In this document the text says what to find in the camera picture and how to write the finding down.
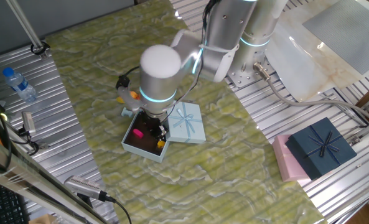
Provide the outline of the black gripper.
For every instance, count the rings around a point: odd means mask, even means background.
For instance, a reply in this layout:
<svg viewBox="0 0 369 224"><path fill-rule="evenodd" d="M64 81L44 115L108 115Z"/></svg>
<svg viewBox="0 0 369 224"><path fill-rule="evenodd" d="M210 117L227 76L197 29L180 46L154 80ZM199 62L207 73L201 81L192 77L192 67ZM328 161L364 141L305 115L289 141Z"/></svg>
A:
<svg viewBox="0 0 369 224"><path fill-rule="evenodd" d="M165 138L165 135L167 134L165 127L161 125L164 119L165 119L164 113L154 115L145 112L144 115L144 123L148 128L150 128L149 132L151 136L156 139L158 138L158 140L163 140Z"/></svg>

